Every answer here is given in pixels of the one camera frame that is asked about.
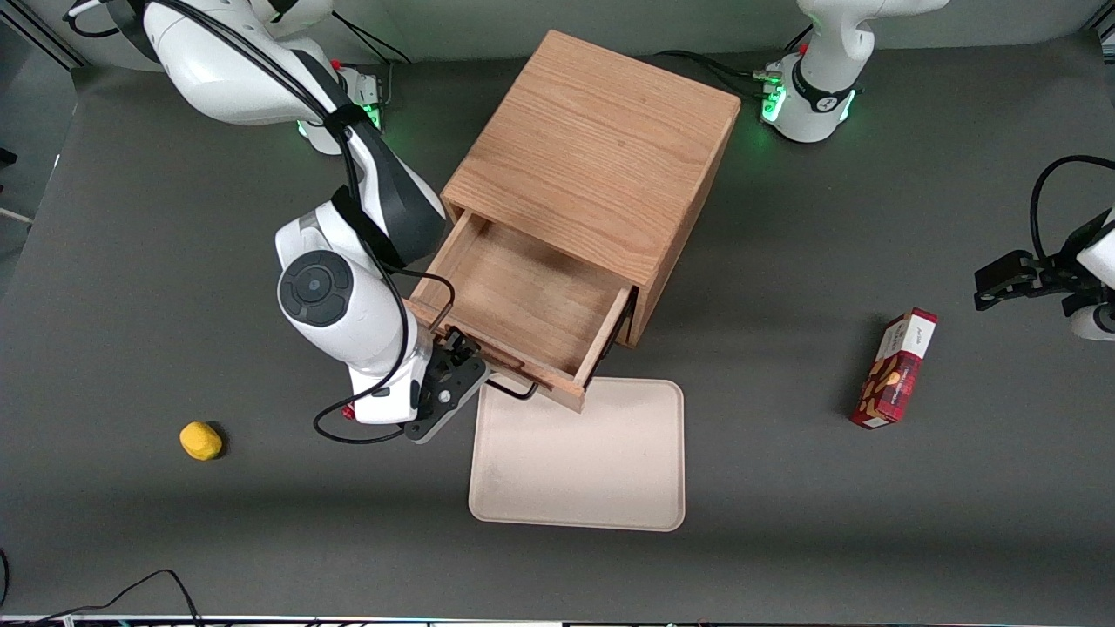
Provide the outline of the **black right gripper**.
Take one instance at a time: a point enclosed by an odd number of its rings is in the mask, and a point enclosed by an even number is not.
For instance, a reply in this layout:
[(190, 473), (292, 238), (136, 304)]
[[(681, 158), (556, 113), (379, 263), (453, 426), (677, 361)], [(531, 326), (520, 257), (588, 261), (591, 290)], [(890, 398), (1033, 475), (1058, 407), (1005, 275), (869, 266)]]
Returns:
[(403, 425), (403, 436), (414, 444), (432, 440), (489, 379), (479, 345), (457, 327), (443, 336), (442, 349), (423, 376), (416, 419)]

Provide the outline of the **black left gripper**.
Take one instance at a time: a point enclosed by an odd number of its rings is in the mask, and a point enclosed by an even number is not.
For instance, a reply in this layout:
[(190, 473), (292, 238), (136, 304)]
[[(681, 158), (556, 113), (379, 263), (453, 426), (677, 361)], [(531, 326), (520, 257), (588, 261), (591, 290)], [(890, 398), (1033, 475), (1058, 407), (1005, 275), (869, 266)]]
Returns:
[[(1032, 212), (1032, 245), (1043, 267), (1043, 279), (1068, 291), (1061, 300), (1064, 317), (1101, 303), (1101, 295), (1112, 296), (1112, 210), (1106, 209), (1064, 239), (1058, 253), (1043, 248), (1043, 234)], [(973, 273), (973, 306), (986, 311), (996, 303), (1031, 297), (1039, 289), (1039, 266), (1024, 250), (998, 258)]]

